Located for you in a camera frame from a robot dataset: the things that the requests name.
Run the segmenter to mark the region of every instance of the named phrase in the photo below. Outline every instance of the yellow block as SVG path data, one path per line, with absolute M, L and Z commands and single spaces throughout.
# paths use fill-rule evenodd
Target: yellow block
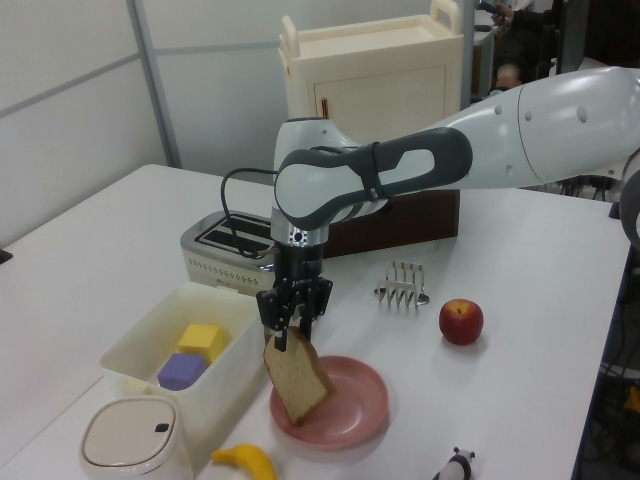
M 180 353 L 202 356 L 211 365 L 227 346 L 225 331 L 217 325 L 191 323 L 178 342 Z

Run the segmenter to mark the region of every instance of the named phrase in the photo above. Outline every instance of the toast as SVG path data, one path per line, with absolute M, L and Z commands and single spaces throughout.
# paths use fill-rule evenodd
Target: toast
M 288 329 L 286 351 L 279 351 L 274 344 L 275 337 L 271 337 L 264 349 L 264 362 L 291 423 L 299 426 L 336 392 L 336 387 L 299 328 Z

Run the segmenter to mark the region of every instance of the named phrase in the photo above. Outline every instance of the toast rack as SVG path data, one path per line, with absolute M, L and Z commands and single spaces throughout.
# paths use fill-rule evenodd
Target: toast rack
M 420 281 L 419 291 L 416 279 Z M 429 303 L 429 297 L 424 293 L 424 269 L 422 265 L 396 260 L 387 263 L 385 278 L 384 280 L 378 280 L 378 288 L 373 291 L 373 294 L 380 303 L 386 297 L 388 305 L 391 305 L 394 298 L 397 306 L 400 306 L 403 299 L 407 308 L 411 303 L 415 308 L 420 305 L 426 305 Z

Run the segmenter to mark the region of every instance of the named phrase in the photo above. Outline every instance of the canister lid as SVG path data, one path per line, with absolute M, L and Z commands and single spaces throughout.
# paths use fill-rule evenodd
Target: canister lid
M 175 432 L 176 422 L 173 406 L 161 398 L 135 397 L 111 403 L 90 423 L 82 444 L 83 457 L 97 467 L 156 463 L 154 457 L 175 447 L 170 439 L 172 434 L 180 434 Z

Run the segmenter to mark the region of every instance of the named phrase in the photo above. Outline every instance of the yellow banana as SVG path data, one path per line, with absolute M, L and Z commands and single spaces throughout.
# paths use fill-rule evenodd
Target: yellow banana
M 243 468 L 254 480 L 278 480 L 269 457 L 259 447 L 251 443 L 241 443 L 228 450 L 216 450 L 211 454 L 216 463 Z

